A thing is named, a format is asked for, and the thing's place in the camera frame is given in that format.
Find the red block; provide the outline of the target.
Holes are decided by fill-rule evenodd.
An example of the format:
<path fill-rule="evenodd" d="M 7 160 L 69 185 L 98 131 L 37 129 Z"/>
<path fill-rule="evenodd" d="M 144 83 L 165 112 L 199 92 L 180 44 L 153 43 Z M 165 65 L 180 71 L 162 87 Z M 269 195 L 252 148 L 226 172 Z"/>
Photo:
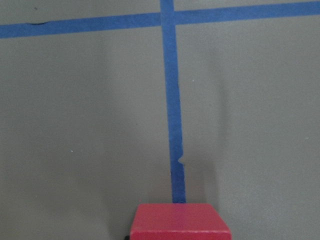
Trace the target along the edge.
<path fill-rule="evenodd" d="M 231 240 L 232 233 L 208 203 L 140 204 L 130 240 Z"/>

